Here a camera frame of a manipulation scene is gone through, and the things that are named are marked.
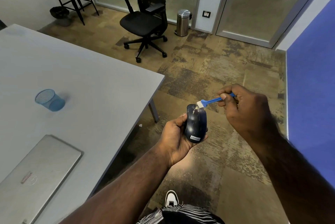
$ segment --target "table leg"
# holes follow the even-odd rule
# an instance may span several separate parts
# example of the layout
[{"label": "table leg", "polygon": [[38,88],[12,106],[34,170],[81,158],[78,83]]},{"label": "table leg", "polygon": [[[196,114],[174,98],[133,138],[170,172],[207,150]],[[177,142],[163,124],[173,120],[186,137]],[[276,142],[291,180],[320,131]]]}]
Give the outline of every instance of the table leg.
[{"label": "table leg", "polygon": [[158,117],[157,109],[156,109],[155,103],[153,102],[153,99],[151,99],[151,101],[149,102],[149,109],[150,109],[151,114],[153,116],[153,120],[155,122],[158,122],[159,117]]}]

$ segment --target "forearm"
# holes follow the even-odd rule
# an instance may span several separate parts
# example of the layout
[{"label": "forearm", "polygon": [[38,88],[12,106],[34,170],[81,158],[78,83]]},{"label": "forearm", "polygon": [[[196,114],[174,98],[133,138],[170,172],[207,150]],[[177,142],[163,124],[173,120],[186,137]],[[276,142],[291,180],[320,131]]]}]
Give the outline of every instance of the forearm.
[{"label": "forearm", "polygon": [[278,133],[255,142],[290,223],[334,223],[335,191],[303,155]]},{"label": "forearm", "polygon": [[170,168],[158,145],[61,224],[135,223]]}]

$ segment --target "person's left hand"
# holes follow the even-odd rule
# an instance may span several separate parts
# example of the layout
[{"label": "person's left hand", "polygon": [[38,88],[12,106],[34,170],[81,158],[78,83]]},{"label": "person's left hand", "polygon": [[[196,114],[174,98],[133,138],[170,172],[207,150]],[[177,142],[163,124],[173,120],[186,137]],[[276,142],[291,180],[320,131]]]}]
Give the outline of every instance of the person's left hand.
[{"label": "person's left hand", "polygon": [[186,120],[187,115],[184,113],[177,119],[168,121],[157,143],[157,147],[159,147],[163,153],[168,154],[170,167],[181,161],[190,149],[196,145],[188,141],[183,135],[183,124]]}]

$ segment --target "chair base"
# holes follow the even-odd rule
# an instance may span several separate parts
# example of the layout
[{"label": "chair base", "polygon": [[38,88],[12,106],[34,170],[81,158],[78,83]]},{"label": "chair base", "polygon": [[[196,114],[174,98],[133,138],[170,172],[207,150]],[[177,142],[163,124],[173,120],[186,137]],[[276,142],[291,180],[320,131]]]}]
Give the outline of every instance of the chair base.
[{"label": "chair base", "polygon": [[136,53],[136,62],[140,63],[141,62],[141,58],[139,57],[141,51],[143,50],[143,48],[148,48],[148,45],[154,47],[156,50],[160,51],[162,53],[162,57],[167,57],[168,55],[164,52],[164,50],[162,50],[160,47],[158,47],[156,44],[154,44],[152,41],[153,40],[157,40],[157,39],[161,39],[163,38],[163,41],[168,41],[166,36],[149,36],[149,37],[143,37],[140,39],[136,39],[136,40],[132,40],[132,41],[126,41],[123,43],[124,48],[125,49],[129,49],[129,44],[132,43],[141,43],[140,48],[138,49],[137,53]]}]

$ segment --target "hand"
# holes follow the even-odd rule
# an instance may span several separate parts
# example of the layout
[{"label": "hand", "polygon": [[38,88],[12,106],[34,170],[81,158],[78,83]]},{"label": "hand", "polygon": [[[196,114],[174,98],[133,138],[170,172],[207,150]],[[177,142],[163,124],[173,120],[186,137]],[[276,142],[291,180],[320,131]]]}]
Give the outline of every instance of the hand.
[{"label": "hand", "polygon": [[188,141],[183,135],[183,124],[186,120],[187,115],[184,113],[177,119],[168,121],[157,143],[157,147],[161,152],[168,156],[170,167],[181,161],[190,149],[196,145]]},{"label": "hand", "polygon": [[[229,95],[231,92],[236,95],[235,99]],[[222,98],[218,105],[224,107],[229,123],[246,141],[279,133],[265,95],[239,84],[225,86],[217,94]]]}]

